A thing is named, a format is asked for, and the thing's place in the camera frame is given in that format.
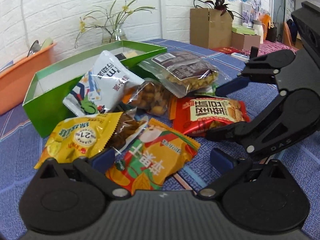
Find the checkered tablecloth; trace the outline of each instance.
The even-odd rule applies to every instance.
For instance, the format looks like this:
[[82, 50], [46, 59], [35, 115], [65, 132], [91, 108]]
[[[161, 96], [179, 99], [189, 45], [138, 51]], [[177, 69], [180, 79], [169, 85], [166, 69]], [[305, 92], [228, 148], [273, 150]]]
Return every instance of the checkered tablecloth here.
[[[242, 61], [209, 49], [163, 39], [147, 42], [166, 46], [169, 52], [183, 50], [194, 53], [231, 78], [235, 78], [244, 68]], [[277, 90], [272, 85], [250, 83], [247, 88], [229, 96], [244, 101], [249, 116], [254, 118], [276, 94]], [[235, 143], [214, 143], [204, 138], [197, 140], [201, 147], [196, 157], [176, 177], [169, 178], [164, 189], [189, 187], [197, 191], [219, 177], [220, 174], [209, 161], [209, 153], [213, 147], [218, 147], [235, 158], [246, 156], [244, 149]], [[0, 116], [0, 232], [7, 240], [15, 240], [26, 231], [19, 216], [18, 203], [36, 173], [33, 166], [38, 161], [45, 142], [46, 139], [41, 139], [35, 131], [21, 105]], [[320, 240], [319, 142], [320, 134], [317, 132], [276, 155], [308, 196], [311, 209], [303, 231], [314, 240]]]

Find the white circle label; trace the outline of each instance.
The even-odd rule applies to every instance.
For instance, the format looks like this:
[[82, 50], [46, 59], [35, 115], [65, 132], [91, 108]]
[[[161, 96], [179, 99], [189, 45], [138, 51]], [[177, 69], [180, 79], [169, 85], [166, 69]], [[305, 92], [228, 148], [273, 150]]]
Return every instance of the white circle label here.
[[75, 133], [74, 140], [82, 146], [91, 146], [95, 144], [97, 140], [96, 132], [91, 128], [79, 129]]

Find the barcode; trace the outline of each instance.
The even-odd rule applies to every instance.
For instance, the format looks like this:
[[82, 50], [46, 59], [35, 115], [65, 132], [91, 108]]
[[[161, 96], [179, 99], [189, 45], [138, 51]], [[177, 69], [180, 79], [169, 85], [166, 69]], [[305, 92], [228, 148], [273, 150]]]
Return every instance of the barcode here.
[[174, 58], [174, 57], [175, 57], [174, 55], [172, 55], [170, 53], [166, 53], [166, 54], [163, 54], [163, 55], [160, 55], [160, 56], [156, 57], [155, 60], [163, 62], [165, 60], [168, 60], [168, 59], [171, 59], [171, 58]]

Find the glass vase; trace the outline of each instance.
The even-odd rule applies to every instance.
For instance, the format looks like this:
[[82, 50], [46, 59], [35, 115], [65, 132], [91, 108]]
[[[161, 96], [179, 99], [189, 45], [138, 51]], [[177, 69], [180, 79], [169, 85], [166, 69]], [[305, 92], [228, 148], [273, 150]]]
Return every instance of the glass vase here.
[[123, 41], [127, 40], [127, 37], [124, 33], [124, 30], [122, 28], [122, 25], [117, 25], [116, 27], [112, 28], [112, 31], [108, 32], [106, 28], [101, 28], [102, 29], [102, 45], [111, 43], [114, 41]]

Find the brown cardboard box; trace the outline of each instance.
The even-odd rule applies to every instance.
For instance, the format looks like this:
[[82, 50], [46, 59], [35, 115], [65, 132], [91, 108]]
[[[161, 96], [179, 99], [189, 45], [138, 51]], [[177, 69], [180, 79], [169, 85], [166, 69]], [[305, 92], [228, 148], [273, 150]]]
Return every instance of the brown cardboard box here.
[[259, 35], [247, 35], [240, 33], [232, 33], [231, 47], [239, 50], [251, 50], [251, 47], [260, 47]]
[[206, 49], [231, 46], [232, 17], [209, 8], [190, 9], [190, 43]]

